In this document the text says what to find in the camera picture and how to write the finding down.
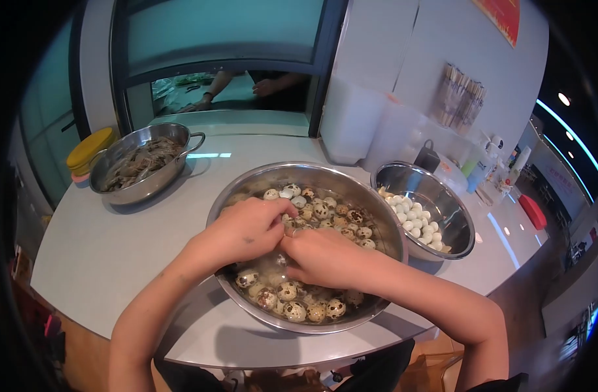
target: hand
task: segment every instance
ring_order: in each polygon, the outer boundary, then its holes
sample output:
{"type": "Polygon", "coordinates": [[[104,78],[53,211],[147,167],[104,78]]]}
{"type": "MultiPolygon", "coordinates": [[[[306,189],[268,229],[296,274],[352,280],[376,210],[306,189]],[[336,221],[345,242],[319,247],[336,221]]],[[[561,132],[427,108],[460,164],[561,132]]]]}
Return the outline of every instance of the hand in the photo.
{"type": "Polygon", "coordinates": [[[277,81],[271,79],[264,79],[253,85],[253,94],[258,97],[267,97],[278,90],[277,81]]]}
{"type": "Polygon", "coordinates": [[[362,292],[369,292],[367,283],[376,278],[375,267],[385,256],[357,246],[333,228],[295,231],[293,238],[281,240],[281,249],[298,264],[288,265],[289,277],[306,284],[362,292]]]}
{"type": "Polygon", "coordinates": [[[227,208],[216,221],[191,239],[193,252],[216,269],[271,252],[284,236],[280,214],[296,217],[290,200],[249,198],[227,208]]]}

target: quail egg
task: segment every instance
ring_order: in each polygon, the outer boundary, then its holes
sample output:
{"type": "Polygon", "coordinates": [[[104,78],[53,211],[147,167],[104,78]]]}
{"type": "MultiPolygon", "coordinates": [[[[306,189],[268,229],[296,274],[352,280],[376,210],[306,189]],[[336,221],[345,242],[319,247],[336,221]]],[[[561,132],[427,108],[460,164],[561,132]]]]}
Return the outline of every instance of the quail egg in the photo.
{"type": "Polygon", "coordinates": [[[336,319],[345,314],[347,311],[347,305],[341,300],[334,298],[327,303],[327,309],[325,314],[331,319],[336,319]]]}
{"type": "Polygon", "coordinates": [[[325,204],[314,204],[314,215],[318,219],[326,219],[330,214],[330,209],[325,204]]]}
{"type": "Polygon", "coordinates": [[[347,290],[345,293],[345,302],[358,306],[364,302],[364,293],[357,290],[347,290]]]}
{"type": "Polygon", "coordinates": [[[292,301],[297,297],[297,286],[294,282],[283,282],[277,286],[277,297],[284,301],[292,301]]]}
{"type": "Polygon", "coordinates": [[[271,188],[264,192],[264,200],[275,200],[277,198],[279,198],[279,191],[277,189],[271,188]]]}
{"type": "Polygon", "coordinates": [[[295,184],[286,185],[284,189],[290,189],[293,192],[293,197],[299,196],[301,194],[301,188],[295,184]]]}
{"type": "Polygon", "coordinates": [[[291,301],[284,306],[284,316],[290,321],[303,322],[307,313],[302,304],[291,301]]]}
{"type": "Polygon", "coordinates": [[[352,241],[355,239],[355,233],[353,232],[353,230],[351,230],[348,227],[342,228],[342,230],[340,231],[340,234],[342,234],[343,236],[349,238],[352,241]]]}
{"type": "Polygon", "coordinates": [[[312,210],[311,209],[307,209],[307,208],[302,208],[299,210],[299,218],[305,220],[305,221],[309,221],[312,219],[312,210]]]}
{"type": "Polygon", "coordinates": [[[345,216],[349,212],[349,207],[345,206],[344,204],[339,204],[335,208],[336,214],[340,216],[345,216]]]}
{"type": "Polygon", "coordinates": [[[365,238],[361,240],[360,246],[365,249],[375,249],[375,242],[370,238],[365,238]]]}
{"type": "Polygon", "coordinates": [[[356,230],[356,235],[359,238],[371,238],[373,236],[373,230],[369,229],[368,227],[361,227],[356,230]]]}
{"type": "Polygon", "coordinates": [[[278,302],[275,289],[272,287],[264,287],[257,293],[256,302],[264,310],[270,311],[274,309],[278,302]]]}
{"type": "Polygon", "coordinates": [[[412,223],[412,221],[404,221],[402,227],[405,229],[405,231],[411,231],[414,228],[414,224],[412,223]]]}
{"type": "Polygon", "coordinates": [[[259,291],[262,290],[264,287],[266,287],[266,285],[262,282],[256,282],[253,286],[249,287],[249,296],[255,297],[257,293],[259,293],[259,291]]]}
{"type": "Polygon", "coordinates": [[[308,203],[308,201],[305,200],[303,196],[296,196],[295,198],[290,200],[290,203],[293,203],[293,206],[295,206],[296,208],[303,208],[308,203]]]}
{"type": "Polygon", "coordinates": [[[325,316],[325,306],[315,303],[308,305],[308,320],[311,322],[322,322],[325,316]]]}
{"type": "Polygon", "coordinates": [[[310,188],[305,188],[303,190],[303,192],[301,192],[301,195],[306,198],[306,200],[308,202],[312,201],[314,199],[314,196],[316,196],[316,194],[314,193],[314,191],[310,188]]]}
{"type": "Polygon", "coordinates": [[[238,287],[247,288],[254,285],[259,277],[259,272],[254,269],[246,269],[238,273],[238,277],[235,279],[235,284],[238,287]]]}
{"type": "Polygon", "coordinates": [[[347,227],[347,219],[342,216],[334,216],[333,223],[334,223],[334,226],[347,227]]]}
{"type": "Polygon", "coordinates": [[[327,197],[327,198],[323,199],[323,202],[325,202],[325,205],[329,208],[336,208],[336,206],[338,205],[338,203],[336,202],[336,199],[334,199],[332,197],[327,197]]]}
{"type": "Polygon", "coordinates": [[[361,224],[364,221],[364,216],[359,211],[352,209],[347,213],[347,219],[355,224],[361,224]]]}

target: person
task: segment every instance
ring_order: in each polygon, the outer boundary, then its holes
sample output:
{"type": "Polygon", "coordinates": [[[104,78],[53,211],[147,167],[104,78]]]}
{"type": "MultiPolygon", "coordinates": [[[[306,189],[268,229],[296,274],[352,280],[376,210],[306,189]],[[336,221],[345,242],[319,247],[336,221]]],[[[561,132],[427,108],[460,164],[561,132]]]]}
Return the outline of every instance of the person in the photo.
{"type": "MultiPolygon", "coordinates": [[[[506,326],[503,313],[494,302],[379,251],[358,247],[334,229],[284,231],[280,219],[283,213],[298,215],[288,199],[249,198],[226,209],[213,224],[188,241],[175,260],[118,318],[111,335],[110,390],[154,390],[150,363],[163,329],[182,297],[223,266],[251,260],[277,248],[296,261],[296,265],[287,267],[289,277],[306,284],[359,290],[385,298],[427,318],[463,344],[457,391],[516,390],[507,389],[512,379],[505,381],[506,326]]],[[[386,363],[389,361],[382,361],[380,366],[393,373],[389,378],[393,381],[386,386],[390,389],[368,388],[368,378],[362,381],[360,377],[356,388],[345,390],[391,391],[407,362],[403,366],[384,366],[386,363]]],[[[210,373],[197,370],[193,381],[196,390],[224,390],[210,373]]],[[[354,378],[355,375],[341,388],[350,381],[349,386],[354,386],[354,378]]]]}
{"type": "MultiPolygon", "coordinates": [[[[296,72],[248,71],[253,79],[253,94],[256,96],[255,108],[263,110],[284,110],[287,112],[304,112],[310,75],[296,72]]],[[[212,100],[232,81],[237,72],[219,71],[203,97],[193,104],[187,105],[177,113],[210,110],[212,100]]]]}

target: table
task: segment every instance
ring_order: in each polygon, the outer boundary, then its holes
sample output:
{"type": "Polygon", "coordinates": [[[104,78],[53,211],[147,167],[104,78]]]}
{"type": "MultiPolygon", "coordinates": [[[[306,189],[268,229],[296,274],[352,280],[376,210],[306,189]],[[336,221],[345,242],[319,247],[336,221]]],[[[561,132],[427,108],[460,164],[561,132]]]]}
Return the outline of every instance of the table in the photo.
{"type": "MultiPolygon", "coordinates": [[[[257,124],[240,125],[257,133],[257,124]]],[[[133,297],[205,228],[212,203],[243,172],[278,161],[327,163],[320,141],[275,135],[210,136],[186,170],[156,199],[116,208],[89,188],[71,186],[44,235],[31,286],[68,318],[105,338],[133,297]]],[[[360,181],[358,167],[337,169],[360,181]]],[[[462,198],[481,242],[455,262],[430,263],[437,276],[487,295],[538,250],[536,231],[512,198],[488,208],[462,198]]],[[[265,325],[240,309],[215,278],[179,305],[160,345],[170,361],[214,368],[278,368],[356,357],[422,333],[432,324],[394,304],[371,322],[337,334],[300,335],[265,325]]]]}

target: stainless steel bowl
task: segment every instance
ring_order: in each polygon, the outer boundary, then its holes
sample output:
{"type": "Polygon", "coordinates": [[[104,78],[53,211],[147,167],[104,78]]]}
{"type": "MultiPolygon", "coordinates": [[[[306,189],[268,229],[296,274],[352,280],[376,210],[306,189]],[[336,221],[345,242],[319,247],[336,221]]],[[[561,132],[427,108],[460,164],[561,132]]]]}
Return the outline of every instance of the stainless steel bowl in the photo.
{"type": "MultiPolygon", "coordinates": [[[[280,189],[287,184],[308,184],[315,188],[326,189],[339,194],[345,202],[362,207],[376,224],[385,253],[407,263],[407,246],[402,240],[404,230],[393,220],[388,203],[376,191],[355,178],[334,168],[310,162],[279,162],[244,173],[220,193],[207,217],[207,225],[209,226],[218,218],[222,208],[252,195],[261,196],[269,188],[280,189]]],[[[235,285],[234,266],[217,271],[216,278],[238,306],[252,316],[266,324],[297,333],[329,334],[345,331],[369,321],[389,305],[385,299],[372,297],[365,301],[357,313],[340,322],[322,325],[299,324],[280,319],[246,300],[235,285]]]]}
{"type": "Polygon", "coordinates": [[[190,130],[185,126],[173,122],[158,123],[138,129],[112,144],[108,149],[97,153],[90,164],[90,188],[111,204],[131,204],[148,199],[161,192],[181,173],[184,169],[186,155],[201,147],[203,141],[205,141],[204,133],[190,134],[190,130]],[[167,137],[184,148],[188,145],[191,136],[200,136],[201,140],[194,147],[182,150],[175,159],[144,180],[117,191],[101,191],[107,171],[119,159],[160,136],[167,137]]]}
{"type": "Polygon", "coordinates": [[[475,228],[469,212],[460,198],[432,173],[406,162],[392,162],[372,173],[371,185],[375,189],[383,186],[387,192],[405,195],[420,203],[438,223],[443,242],[451,246],[451,253],[438,252],[404,230],[412,257],[431,262],[458,260],[473,250],[475,228]]]}

